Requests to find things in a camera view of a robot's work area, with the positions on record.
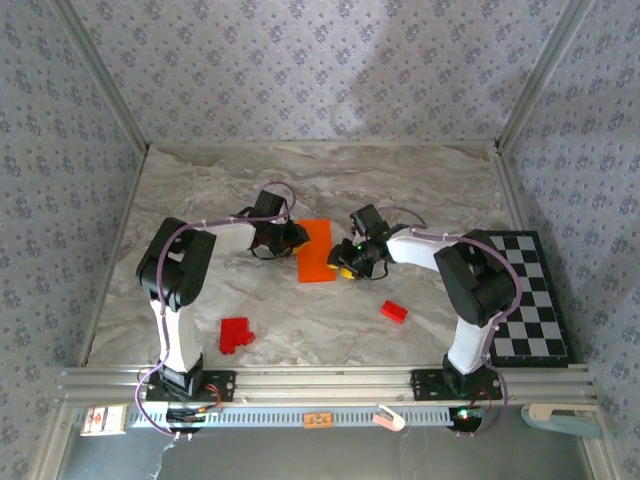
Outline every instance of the floor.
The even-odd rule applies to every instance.
[[[155,319],[134,272],[165,217],[224,218],[252,205],[260,186],[277,179],[298,191],[292,217],[330,218],[336,243],[349,235],[349,214],[368,203],[412,208],[439,232],[506,229],[487,157],[483,146],[151,148],[89,364],[157,359]],[[412,221],[391,212],[385,217],[392,224]],[[409,310],[404,325],[380,315],[385,300]],[[183,315],[195,318],[209,365],[438,364],[456,323],[433,272],[392,265],[378,282],[299,284],[294,258],[264,262],[248,252],[212,259],[203,292]],[[248,317],[257,338],[223,356],[219,323],[232,316]]]

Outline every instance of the cable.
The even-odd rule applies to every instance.
[[[488,245],[485,245],[482,242],[479,242],[472,238],[460,237],[455,235],[448,235],[448,234],[437,235],[432,233],[416,232],[415,228],[416,228],[415,226],[411,227],[411,234],[417,238],[422,238],[423,240],[431,240],[431,241],[435,240],[435,241],[462,242],[487,252],[489,255],[491,255],[496,260],[498,260],[506,268],[507,272],[509,272],[509,275],[511,276],[511,279],[513,280],[513,283],[515,285],[516,295],[513,299],[513,302],[511,303],[511,306],[494,319],[493,323],[491,324],[491,329],[489,331],[489,334],[487,335],[487,338],[485,340],[484,345],[482,346],[482,350],[480,353],[480,355],[482,356],[482,365],[484,365],[486,368],[488,368],[498,376],[498,381],[500,382],[500,386],[502,387],[502,397],[503,397],[502,408],[500,409],[500,413],[498,413],[498,416],[491,423],[491,425],[480,430],[479,432],[468,434],[468,436],[475,436],[475,437],[479,435],[484,435],[487,432],[493,430],[496,426],[498,426],[498,424],[502,421],[502,419],[507,413],[507,406],[509,404],[509,389],[507,387],[507,382],[505,381],[504,375],[502,374],[502,372],[498,370],[496,367],[494,367],[493,365],[491,365],[491,363],[489,363],[489,359],[491,358],[491,355],[489,354],[489,350],[491,349],[491,344],[493,343],[493,337],[495,336],[496,331],[499,328],[499,324],[504,320],[506,320],[509,315],[515,312],[518,309],[518,307],[520,307],[520,301],[522,300],[522,284],[520,283],[520,277],[518,277],[518,274],[513,268],[513,266],[507,261],[506,258],[504,258],[500,254],[500,252],[498,252],[494,248],[489,247]]]
[[[287,216],[284,217],[284,218],[288,222],[289,220],[291,220],[291,215],[290,215],[291,209],[289,208],[289,204],[287,203],[287,199],[286,198],[284,199],[284,209],[287,212]]]
[[[240,210],[238,213],[236,213],[235,216],[238,217],[238,218],[244,217],[250,211],[251,211],[251,207],[244,207],[242,210]]]
[[[484,413],[489,413],[491,411],[491,406],[493,405],[493,399],[491,398],[491,395],[489,395],[489,392],[487,391],[487,389],[484,387],[478,387],[478,389],[476,390],[476,396],[473,399],[473,402],[471,402],[467,408],[471,408],[476,404],[476,402],[479,400],[478,399],[479,392],[484,393],[485,396],[489,399],[489,408],[484,412]]]
[[[415,225],[415,226],[420,227],[420,228],[427,228],[427,222],[424,221],[424,218],[422,218],[420,215],[418,215],[413,210],[409,210],[408,208],[404,208],[404,207],[399,207],[397,205],[390,205],[388,207],[380,207],[380,208],[378,208],[379,212],[384,212],[385,210],[396,210],[398,212],[404,212],[404,213],[408,213],[409,215],[413,215],[420,222],[420,225]]]
[[[282,258],[282,255],[274,255],[273,257],[259,257],[258,254],[256,253],[256,249],[255,248],[250,248],[249,251],[251,252],[251,255],[253,255],[254,257],[256,257],[258,260],[277,260],[279,258]]]
[[[216,387],[213,383],[209,383],[205,385],[204,388],[216,394],[216,407],[222,405],[222,395],[220,395],[220,390],[218,390],[218,387]]]
[[[162,319],[162,322],[161,322],[162,323],[162,336],[164,337],[166,351],[165,351],[164,356],[160,360],[160,362],[155,367],[153,367],[151,370],[149,370],[142,377],[142,380],[140,380],[138,382],[138,385],[136,386],[136,391],[135,391],[135,394],[134,394],[134,400],[135,400],[136,406],[138,407],[138,410],[144,416],[144,418],[147,420],[147,422],[149,422],[149,425],[151,425],[155,430],[157,430],[158,432],[160,432],[160,433],[162,433],[164,435],[173,437],[175,434],[173,432],[165,429],[165,428],[162,428],[160,425],[158,425],[156,422],[153,421],[151,416],[147,413],[147,411],[142,406],[142,401],[140,400],[140,390],[142,389],[142,385],[145,382],[147,382],[147,380],[151,377],[151,375],[153,375],[155,372],[160,370],[164,366],[164,364],[167,362],[167,359],[169,358],[169,351],[170,351],[171,345],[169,343],[169,332],[167,331],[167,315],[166,315],[167,302],[166,302],[166,299],[164,298],[164,295],[162,295],[162,293],[161,293],[161,292],[163,292],[163,290],[162,290],[162,271],[163,271],[163,268],[164,268],[164,262],[165,262],[165,260],[167,258],[167,255],[169,254],[169,249],[171,248],[171,245],[173,245],[173,242],[180,235],[182,235],[182,233],[185,232],[186,230],[191,230],[191,229],[194,229],[194,228],[203,228],[203,227],[218,227],[218,226],[221,226],[221,225],[229,225],[229,224],[232,224],[232,223],[271,222],[273,220],[278,220],[280,218],[289,217],[289,215],[291,214],[291,211],[293,210],[293,208],[296,205],[296,200],[297,200],[296,192],[295,192],[295,190],[293,189],[293,187],[291,185],[289,185],[286,182],[282,182],[280,180],[274,180],[272,182],[264,184],[260,188],[260,191],[258,192],[258,195],[260,194],[260,192],[262,192],[266,188],[271,187],[273,185],[283,185],[286,188],[288,188],[289,191],[291,192],[291,197],[292,197],[291,206],[290,207],[285,207],[285,210],[282,213],[280,213],[278,215],[274,215],[272,217],[260,217],[260,218],[230,217],[230,218],[227,218],[225,220],[216,220],[216,221],[212,221],[212,222],[203,220],[201,222],[188,223],[188,224],[185,224],[185,225],[181,226],[175,232],[173,232],[173,234],[167,240],[167,243],[165,243],[164,247],[162,248],[162,251],[160,252],[160,257],[158,258],[158,269],[156,270],[156,288],[157,288],[157,291],[160,292],[159,295],[158,295],[158,299],[160,301],[160,317]]]
[[[389,275],[389,265],[388,262],[384,262],[384,275],[380,275],[379,277],[376,278],[370,278],[369,281],[370,282],[375,282],[376,280],[382,280],[383,278],[387,278],[387,275]]]

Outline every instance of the checkered board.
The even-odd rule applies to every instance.
[[[522,283],[520,308],[500,326],[491,346],[499,367],[566,367],[573,355],[547,262],[535,231],[488,232]]]

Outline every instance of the patterned wallpaper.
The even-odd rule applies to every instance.
[[[497,137],[566,0],[74,0],[150,142]]]
[[[46,2],[0,2],[0,478],[26,475],[139,159]]]
[[[563,308],[640,478],[640,6],[596,2],[510,161]]]

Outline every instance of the black mounting bracket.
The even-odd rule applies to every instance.
[[[458,392],[454,392],[447,382],[445,382],[444,370],[442,368],[425,368],[411,371],[411,388],[413,389],[413,399],[416,402],[427,402],[434,400],[486,400],[485,390],[491,400],[502,399],[502,390],[498,375],[491,370],[482,367],[477,370],[473,382],[463,385]]]
[[[233,370],[201,370],[200,385],[191,396],[171,388],[160,377],[158,372],[151,375],[147,386],[147,402],[194,402],[215,403],[215,393],[204,388],[205,385],[215,385],[220,392],[221,402],[232,402],[236,389],[236,372]]]

